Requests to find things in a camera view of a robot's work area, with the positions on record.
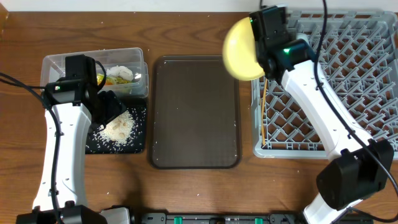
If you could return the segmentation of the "wooden chopstick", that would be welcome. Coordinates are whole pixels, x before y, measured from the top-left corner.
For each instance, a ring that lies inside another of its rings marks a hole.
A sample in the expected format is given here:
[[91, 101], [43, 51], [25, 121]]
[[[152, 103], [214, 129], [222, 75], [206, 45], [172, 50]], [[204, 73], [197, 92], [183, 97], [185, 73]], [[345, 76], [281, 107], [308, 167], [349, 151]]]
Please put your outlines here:
[[265, 129], [264, 129], [264, 110], [262, 109], [262, 103], [261, 103], [261, 137], [262, 137], [262, 146], [266, 145], [266, 137], [265, 137]]
[[266, 94], [267, 94], [267, 87], [268, 87], [268, 79], [264, 79], [264, 90], [262, 94], [262, 109], [265, 109], [266, 105]]

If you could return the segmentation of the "green snack wrapper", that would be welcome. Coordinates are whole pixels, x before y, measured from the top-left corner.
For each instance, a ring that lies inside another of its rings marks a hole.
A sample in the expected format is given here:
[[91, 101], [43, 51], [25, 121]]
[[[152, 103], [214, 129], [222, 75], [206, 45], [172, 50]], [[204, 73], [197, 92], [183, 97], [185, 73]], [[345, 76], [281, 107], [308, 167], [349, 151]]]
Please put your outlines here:
[[[98, 83], [98, 85], [100, 85], [102, 83], [102, 81], [103, 81], [104, 75], [101, 74], [101, 73], [98, 73], [96, 77], [97, 77], [97, 83]], [[104, 84], [105, 85], [120, 85], [120, 84], [127, 84], [127, 83], [130, 83], [130, 82], [131, 81], [125, 80], [125, 79], [123, 79], [121, 77], [109, 77], [109, 76], [107, 76], [106, 77], [106, 81], [105, 81]]]

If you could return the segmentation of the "white tissue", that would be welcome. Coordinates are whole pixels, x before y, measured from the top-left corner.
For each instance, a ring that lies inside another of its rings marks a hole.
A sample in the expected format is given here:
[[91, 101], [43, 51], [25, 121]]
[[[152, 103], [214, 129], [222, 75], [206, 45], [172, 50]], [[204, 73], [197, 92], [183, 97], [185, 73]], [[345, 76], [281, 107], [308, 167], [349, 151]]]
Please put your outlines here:
[[127, 81], [132, 81], [134, 79], [133, 72], [125, 66], [115, 66], [106, 70], [108, 76], [122, 78]]

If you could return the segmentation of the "yellow plate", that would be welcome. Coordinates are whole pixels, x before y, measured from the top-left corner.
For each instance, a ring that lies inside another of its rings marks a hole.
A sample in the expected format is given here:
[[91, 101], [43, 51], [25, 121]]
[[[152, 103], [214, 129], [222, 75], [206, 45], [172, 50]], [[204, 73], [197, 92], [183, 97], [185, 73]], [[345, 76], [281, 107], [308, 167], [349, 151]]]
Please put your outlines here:
[[242, 81], [251, 81], [264, 75], [257, 62], [251, 20], [245, 17], [228, 31], [223, 43], [223, 63], [229, 74]]

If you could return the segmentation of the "blue bowl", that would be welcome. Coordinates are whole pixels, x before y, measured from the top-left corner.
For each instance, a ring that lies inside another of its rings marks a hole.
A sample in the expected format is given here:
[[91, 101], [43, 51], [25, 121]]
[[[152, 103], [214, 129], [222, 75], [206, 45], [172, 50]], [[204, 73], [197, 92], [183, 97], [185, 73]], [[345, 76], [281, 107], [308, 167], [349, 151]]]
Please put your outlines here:
[[302, 40], [306, 41], [307, 44], [310, 44], [307, 34], [297, 33], [296, 34], [296, 38], [297, 39], [302, 39]]

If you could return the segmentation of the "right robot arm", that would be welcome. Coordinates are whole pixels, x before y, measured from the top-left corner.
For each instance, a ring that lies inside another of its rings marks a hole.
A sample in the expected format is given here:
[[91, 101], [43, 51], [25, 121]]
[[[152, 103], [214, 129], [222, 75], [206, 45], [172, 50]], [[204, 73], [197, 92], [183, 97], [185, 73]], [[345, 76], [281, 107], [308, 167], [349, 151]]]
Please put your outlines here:
[[378, 218], [355, 206], [397, 182], [390, 173], [394, 150], [385, 139], [375, 141], [350, 115], [319, 64], [320, 51], [287, 31], [284, 6], [252, 12], [255, 58], [264, 78], [277, 82], [304, 111], [320, 138], [330, 163], [317, 175], [318, 195], [303, 210], [306, 223], [336, 223], [348, 212]]

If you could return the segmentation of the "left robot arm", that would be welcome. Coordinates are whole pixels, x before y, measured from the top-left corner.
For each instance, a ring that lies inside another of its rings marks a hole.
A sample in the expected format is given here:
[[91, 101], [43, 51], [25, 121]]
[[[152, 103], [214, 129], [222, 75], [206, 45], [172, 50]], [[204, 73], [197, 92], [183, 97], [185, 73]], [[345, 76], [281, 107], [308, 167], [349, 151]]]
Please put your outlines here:
[[44, 168], [32, 211], [18, 215], [24, 223], [130, 223], [127, 207], [102, 212], [88, 208], [84, 169], [88, 134], [126, 111], [113, 91], [96, 80], [100, 63], [86, 55], [65, 59], [65, 76], [34, 96], [45, 108], [47, 142]]

